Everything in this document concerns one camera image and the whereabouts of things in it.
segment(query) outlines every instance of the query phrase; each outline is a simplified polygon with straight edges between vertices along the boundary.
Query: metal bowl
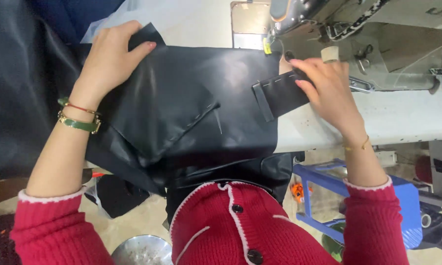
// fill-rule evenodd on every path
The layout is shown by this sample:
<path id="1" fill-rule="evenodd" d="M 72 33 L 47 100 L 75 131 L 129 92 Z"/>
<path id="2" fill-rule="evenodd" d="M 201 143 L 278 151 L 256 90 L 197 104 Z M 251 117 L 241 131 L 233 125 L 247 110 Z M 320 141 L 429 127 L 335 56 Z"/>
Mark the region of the metal bowl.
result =
<path id="1" fill-rule="evenodd" d="M 172 246 L 160 237 L 135 236 L 121 243 L 111 257 L 116 265 L 172 265 Z"/>

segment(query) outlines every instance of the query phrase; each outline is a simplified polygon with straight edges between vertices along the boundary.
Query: yellow tag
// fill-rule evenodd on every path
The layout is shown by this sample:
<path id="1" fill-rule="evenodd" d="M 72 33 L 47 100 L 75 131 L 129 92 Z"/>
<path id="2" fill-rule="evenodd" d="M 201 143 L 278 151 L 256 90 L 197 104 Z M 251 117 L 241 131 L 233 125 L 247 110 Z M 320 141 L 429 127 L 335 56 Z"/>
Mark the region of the yellow tag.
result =
<path id="1" fill-rule="evenodd" d="M 271 54 L 272 51 L 270 50 L 270 43 L 267 42 L 267 38 L 263 39 L 263 51 L 265 54 Z"/>

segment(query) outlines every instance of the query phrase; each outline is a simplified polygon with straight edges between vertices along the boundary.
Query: thin gold bracelet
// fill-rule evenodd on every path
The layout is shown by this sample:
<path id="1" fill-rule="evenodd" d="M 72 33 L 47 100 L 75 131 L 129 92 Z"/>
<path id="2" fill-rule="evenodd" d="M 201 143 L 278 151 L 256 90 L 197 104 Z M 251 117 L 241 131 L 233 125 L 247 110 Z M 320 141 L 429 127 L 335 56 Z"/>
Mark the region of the thin gold bracelet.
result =
<path id="1" fill-rule="evenodd" d="M 365 141 L 365 143 L 362 144 L 362 149 L 363 149 L 363 150 L 365 150 L 365 148 L 366 148 L 365 145 L 366 145 L 369 141 L 370 141 L 370 136 L 367 135 L 367 140 Z M 345 148 L 346 151 L 352 151 L 352 150 L 354 150 L 352 147 L 344 146 L 344 148 Z"/>

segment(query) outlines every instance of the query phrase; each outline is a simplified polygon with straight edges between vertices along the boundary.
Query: hand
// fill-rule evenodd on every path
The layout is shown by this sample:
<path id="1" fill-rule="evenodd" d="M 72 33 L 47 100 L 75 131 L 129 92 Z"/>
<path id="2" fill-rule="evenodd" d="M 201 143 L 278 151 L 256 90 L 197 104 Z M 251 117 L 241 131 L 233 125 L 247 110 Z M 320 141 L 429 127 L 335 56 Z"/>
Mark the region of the hand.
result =
<path id="1" fill-rule="evenodd" d="M 296 80 L 319 116 L 336 127 L 346 140 L 362 137 L 365 126 L 349 88 L 349 64 L 325 64 L 321 58 L 292 59 L 290 63 L 305 72 L 316 86 Z"/>
<path id="2" fill-rule="evenodd" d="M 135 20 L 102 29 L 93 39 L 92 48 L 75 82 L 69 101 L 96 110 L 100 101 L 113 88 L 126 81 L 136 66 L 154 48 L 155 42 L 144 42 L 128 52 L 130 37 L 142 25 Z"/>

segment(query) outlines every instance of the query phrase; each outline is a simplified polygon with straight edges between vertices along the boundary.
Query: red knit cardigan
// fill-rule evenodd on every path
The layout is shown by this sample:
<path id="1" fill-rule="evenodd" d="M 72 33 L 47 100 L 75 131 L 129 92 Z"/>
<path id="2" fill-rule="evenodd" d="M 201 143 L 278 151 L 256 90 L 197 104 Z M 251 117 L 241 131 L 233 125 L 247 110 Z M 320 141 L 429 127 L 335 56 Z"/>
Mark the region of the red knit cardigan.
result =
<path id="1" fill-rule="evenodd" d="M 346 184 L 343 263 L 408 264 L 391 179 L 377 188 Z M 11 237 L 23 264 L 113 264 L 78 212 L 83 192 L 49 199 L 20 192 Z M 174 265 L 338 264 L 271 195 L 240 182 L 199 186 L 175 212 L 170 236 Z"/>

